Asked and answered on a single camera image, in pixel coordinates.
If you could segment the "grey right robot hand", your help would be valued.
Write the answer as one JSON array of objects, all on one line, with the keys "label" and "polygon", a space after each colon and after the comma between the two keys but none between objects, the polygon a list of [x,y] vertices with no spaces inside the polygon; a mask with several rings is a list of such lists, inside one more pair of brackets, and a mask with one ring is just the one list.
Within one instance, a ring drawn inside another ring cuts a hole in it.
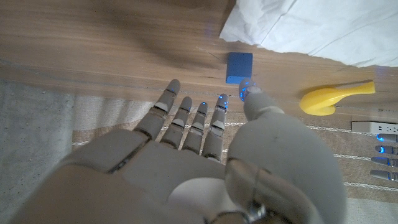
[{"label": "grey right robot hand", "polygon": [[209,125],[202,103],[185,129],[172,80],[131,130],[116,129],[60,161],[12,223],[343,223],[346,193],[331,149],[252,80],[240,83],[246,124],[221,161],[227,95]]}]

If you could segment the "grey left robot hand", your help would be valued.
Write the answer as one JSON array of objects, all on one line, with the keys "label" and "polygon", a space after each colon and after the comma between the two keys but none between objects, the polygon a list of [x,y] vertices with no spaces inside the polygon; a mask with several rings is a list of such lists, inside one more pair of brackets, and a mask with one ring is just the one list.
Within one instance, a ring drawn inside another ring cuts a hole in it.
[{"label": "grey left robot hand", "polygon": [[[377,134],[376,139],[381,143],[397,143],[396,134]],[[387,154],[390,156],[397,155],[397,146],[378,145],[375,147],[375,150],[380,154]],[[372,157],[371,161],[375,164],[382,166],[397,167],[397,159],[393,158]],[[370,175],[378,179],[397,182],[397,172],[390,172],[386,170],[371,170]]]}]

